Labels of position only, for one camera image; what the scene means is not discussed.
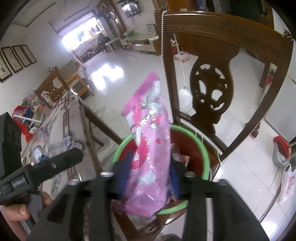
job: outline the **green bucket rim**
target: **green bucket rim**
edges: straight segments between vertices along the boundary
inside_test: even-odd
[[[201,178],[203,180],[208,180],[209,178],[209,174],[210,174],[210,159],[209,159],[209,155],[207,152],[206,147],[204,146],[204,144],[201,142],[201,140],[196,137],[190,130],[187,130],[181,126],[177,126],[172,124],[171,125],[171,129],[176,130],[176,131],[180,131],[184,134],[186,134],[187,136],[189,136],[191,139],[194,140],[195,144],[198,146],[198,148],[200,149],[201,155],[202,155],[202,161],[203,161],[203,171],[202,171],[202,176]],[[126,137],[122,143],[119,145],[119,147],[117,148],[117,150],[114,153],[113,159],[112,159],[112,165],[118,161],[120,154],[122,152],[122,150],[125,148],[125,146],[127,145],[127,143],[129,143],[131,140],[133,139],[133,135],[130,134],[128,137]],[[185,207],[188,206],[188,200],[180,203],[177,206],[171,207],[171,208],[166,208],[161,210],[160,212],[158,212],[157,214],[169,214],[169,213],[174,213],[177,212]]]

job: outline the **wall-mounted tv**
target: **wall-mounted tv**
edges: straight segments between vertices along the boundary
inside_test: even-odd
[[[133,16],[141,12],[138,2],[129,1],[123,5],[121,5],[121,9],[126,14],[127,17]]]

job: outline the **window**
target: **window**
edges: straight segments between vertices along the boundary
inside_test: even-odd
[[[79,45],[92,39],[93,37],[91,36],[91,34],[93,36],[98,35],[99,33],[101,33],[101,30],[101,22],[93,17],[86,23],[80,24],[77,28],[66,33],[62,37],[62,43],[68,50],[75,50],[79,47]]]

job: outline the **finger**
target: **finger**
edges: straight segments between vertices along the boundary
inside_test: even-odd
[[[3,206],[2,214],[7,221],[24,221],[30,217],[30,211],[24,204]]]
[[[52,198],[49,196],[47,192],[41,192],[43,196],[43,203],[45,207],[48,207],[52,204]]]

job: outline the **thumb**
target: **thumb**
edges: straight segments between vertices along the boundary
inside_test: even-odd
[[[24,204],[13,204],[2,207],[2,214],[6,221],[24,221],[30,217],[30,211]]]

